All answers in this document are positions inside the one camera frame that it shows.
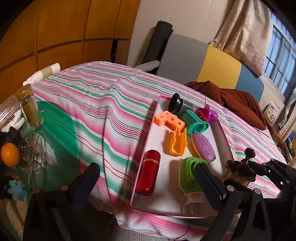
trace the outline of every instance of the wooden panel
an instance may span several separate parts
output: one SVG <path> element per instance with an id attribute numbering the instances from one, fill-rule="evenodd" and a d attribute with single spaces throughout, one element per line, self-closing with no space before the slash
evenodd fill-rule
<path id="1" fill-rule="evenodd" d="M 32 2 L 12 23 L 0 42 L 0 69 L 36 48 L 37 18 L 41 0 Z"/>
<path id="2" fill-rule="evenodd" d="M 37 49 L 83 38 L 90 0 L 44 0 L 39 17 Z"/>
<path id="3" fill-rule="evenodd" d="M 119 40 L 117 44 L 115 63 L 126 65 L 128 62 L 128 52 L 130 47 L 130 40 Z"/>
<path id="4" fill-rule="evenodd" d="M 83 62 L 110 61 L 112 40 L 84 42 Z"/>
<path id="5" fill-rule="evenodd" d="M 115 26 L 114 38 L 131 39 L 140 1 L 122 0 Z"/>
<path id="6" fill-rule="evenodd" d="M 39 69 L 59 63 L 61 70 L 82 62 L 82 43 L 60 46 L 38 54 Z"/>
<path id="7" fill-rule="evenodd" d="M 17 91 L 22 83 L 38 71 L 37 56 L 29 57 L 0 73 L 0 103 Z"/>
<path id="8" fill-rule="evenodd" d="M 85 39 L 112 38 L 120 0 L 92 0 Z"/>

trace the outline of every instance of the blue puzzle piece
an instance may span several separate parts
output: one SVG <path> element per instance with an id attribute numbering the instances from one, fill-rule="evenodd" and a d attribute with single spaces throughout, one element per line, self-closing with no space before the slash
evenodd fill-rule
<path id="1" fill-rule="evenodd" d="M 25 185 L 20 181 L 9 181 L 10 188 L 7 190 L 14 199 L 24 201 L 24 196 L 27 196 L 27 191 L 24 189 Z"/>

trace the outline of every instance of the yellow lid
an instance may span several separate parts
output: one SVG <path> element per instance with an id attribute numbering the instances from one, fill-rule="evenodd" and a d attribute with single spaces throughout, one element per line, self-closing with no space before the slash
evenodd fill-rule
<path id="1" fill-rule="evenodd" d="M 32 93 L 31 84 L 26 84 L 15 92 L 15 97 L 21 101 Z"/>

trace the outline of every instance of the gray armrest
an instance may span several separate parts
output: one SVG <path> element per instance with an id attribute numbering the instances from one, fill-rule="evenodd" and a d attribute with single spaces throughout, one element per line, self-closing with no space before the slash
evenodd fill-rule
<path id="1" fill-rule="evenodd" d="M 140 64 L 140 65 L 136 66 L 135 69 L 139 69 L 144 72 L 147 72 L 147 71 L 155 69 L 159 65 L 160 65 L 160 62 L 158 60 L 154 60 L 154 61 L 151 61 L 148 63 Z"/>

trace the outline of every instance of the striped bedsheet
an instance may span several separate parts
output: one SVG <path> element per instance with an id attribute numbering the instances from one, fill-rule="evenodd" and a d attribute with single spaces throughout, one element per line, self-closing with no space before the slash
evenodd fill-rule
<path id="1" fill-rule="evenodd" d="M 165 78 L 101 61 L 53 74 L 34 85 L 33 91 L 38 99 L 58 104 L 72 117 L 81 168 L 92 162 L 100 165 L 101 176 L 90 198 L 97 209 L 115 214 L 121 227 L 143 234 L 200 240 L 213 220 L 157 216 L 129 209 L 128 204 L 159 96 L 178 92 L 203 107 L 202 94 Z M 251 147 L 258 163 L 270 158 L 285 163 L 268 131 L 251 127 L 208 98 L 207 103 L 219 115 L 234 159 L 241 160 L 245 148 Z M 259 188 L 270 198 L 279 192 L 266 177 L 257 176 L 249 187 Z"/>

